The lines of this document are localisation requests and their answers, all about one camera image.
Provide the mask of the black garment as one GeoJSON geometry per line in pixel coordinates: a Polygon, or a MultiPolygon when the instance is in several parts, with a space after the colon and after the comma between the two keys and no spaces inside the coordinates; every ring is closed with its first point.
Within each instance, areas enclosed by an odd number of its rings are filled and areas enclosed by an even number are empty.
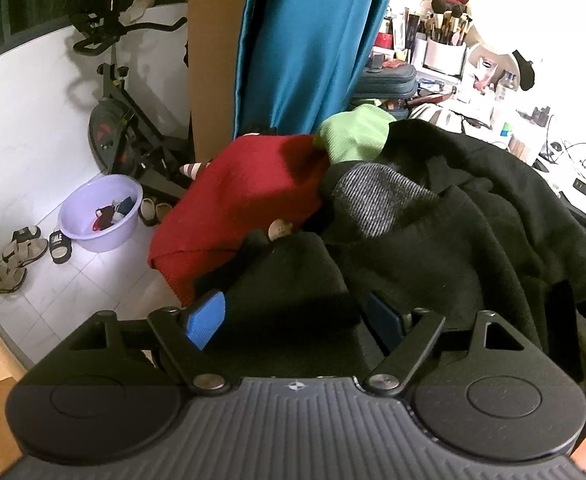
{"type": "Polygon", "coordinates": [[[586,387],[586,233],[532,168],[403,120],[372,162],[332,166],[319,195],[296,232],[252,232],[201,278],[227,299],[215,358],[244,375],[351,373],[351,332],[381,300],[453,332],[492,310],[586,387]]]}

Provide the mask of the dark blue zipper case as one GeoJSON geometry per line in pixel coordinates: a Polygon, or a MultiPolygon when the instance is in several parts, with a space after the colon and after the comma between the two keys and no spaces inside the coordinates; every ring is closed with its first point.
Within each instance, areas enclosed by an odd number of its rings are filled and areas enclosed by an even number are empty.
{"type": "Polygon", "coordinates": [[[417,91],[417,70],[411,64],[382,67],[380,70],[367,68],[357,81],[349,106],[391,101],[396,107],[405,108],[417,91]]]}

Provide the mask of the lavender plastic basin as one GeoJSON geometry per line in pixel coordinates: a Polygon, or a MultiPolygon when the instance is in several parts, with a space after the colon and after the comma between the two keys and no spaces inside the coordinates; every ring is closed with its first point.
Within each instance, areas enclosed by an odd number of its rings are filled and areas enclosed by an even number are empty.
{"type": "Polygon", "coordinates": [[[132,237],[142,186],[120,174],[95,179],[72,192],[58,213],[58,227],[88,252],[110,252],[132,237]]]}

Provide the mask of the red knit sweater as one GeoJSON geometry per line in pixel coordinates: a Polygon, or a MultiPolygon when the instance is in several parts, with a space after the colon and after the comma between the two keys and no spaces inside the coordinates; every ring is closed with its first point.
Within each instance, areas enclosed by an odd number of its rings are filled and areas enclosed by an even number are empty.
{"type": "Polygon", "coordinates": [[[197,176],[157,228],[148,264],[179,301],[195,282],[229,261],[247,233],[283,219],[295,228],[319,207],[330,159],[310,134],[241,136],[197,176]]]}

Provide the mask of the black slide slipper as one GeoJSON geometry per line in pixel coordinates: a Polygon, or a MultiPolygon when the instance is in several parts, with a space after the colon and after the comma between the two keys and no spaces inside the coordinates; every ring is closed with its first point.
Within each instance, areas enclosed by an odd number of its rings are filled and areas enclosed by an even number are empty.
{"type": "Polygon", "coordinates": [[[72,257],[72,241],[61,230],[49,236],[49,252],[55,264],[66,263],[72,257]]]}

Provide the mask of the green knit garment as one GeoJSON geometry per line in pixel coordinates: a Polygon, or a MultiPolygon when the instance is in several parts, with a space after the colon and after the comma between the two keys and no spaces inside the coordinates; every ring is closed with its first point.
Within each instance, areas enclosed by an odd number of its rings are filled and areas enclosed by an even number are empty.
{"type": "Polygon", "coordinates": [[[314,135],[314,146],[324,150],[332,165],[374,160],[381,154],[396,119],[379,107],[359,105],[327,118],[314,135]]]}

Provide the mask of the black exercise bike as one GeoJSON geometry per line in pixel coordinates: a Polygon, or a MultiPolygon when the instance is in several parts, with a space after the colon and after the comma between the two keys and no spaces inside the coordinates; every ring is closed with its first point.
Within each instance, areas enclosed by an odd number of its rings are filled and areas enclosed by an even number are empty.
{"type": "Polygon", "coordinates": [[[180,200],[190,180],[180,168],[190,154],[188,139],[165,136],[127,91],[129,68],[117,63],[116,44],[137,30],[174,32],[188,23],[186,18],[171,25],[136,23],[124,25],[114,11],[75,14],[72,26],[82,39],[72,50],[88,58],[110,53],[110,61],[96,66],[102,96],[89,117],[88,141],[104,174],[120,174],[138,181],[144,191],[180,200]]]}

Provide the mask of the brown sandal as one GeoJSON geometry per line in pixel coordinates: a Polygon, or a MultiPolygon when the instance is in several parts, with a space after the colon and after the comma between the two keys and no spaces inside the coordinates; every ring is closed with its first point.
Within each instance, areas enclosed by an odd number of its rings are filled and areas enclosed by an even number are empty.
{"type": "Polygon", "coordinates": [[[0,295],[15,292],[25,281],[26,266],[39,260],[48,249],[43,238],[12,242],[2,252],[0,262],[0,295]]]}

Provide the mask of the white brush holder box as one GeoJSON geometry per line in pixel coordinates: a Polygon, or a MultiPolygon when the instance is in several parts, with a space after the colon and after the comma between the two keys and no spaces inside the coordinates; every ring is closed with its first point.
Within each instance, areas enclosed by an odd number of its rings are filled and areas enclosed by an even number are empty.
{"type": "Polygon", "coordinates": [[[458,77],[462,74],[466,52],[467,47],[464,44],[451,46],[450,44],[440,44],[429,38],[423,65],[430,70],[435,70],[435,72],[458,77]]]}

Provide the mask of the teal blue curtain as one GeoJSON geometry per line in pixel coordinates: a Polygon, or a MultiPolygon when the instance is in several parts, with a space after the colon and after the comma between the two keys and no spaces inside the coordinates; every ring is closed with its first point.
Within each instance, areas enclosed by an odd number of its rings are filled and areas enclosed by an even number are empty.
{"type": "Polygon", "coordinates": [[[389,0],[245,0],[235,135],[312,133],[353,95],[389,0]]]}

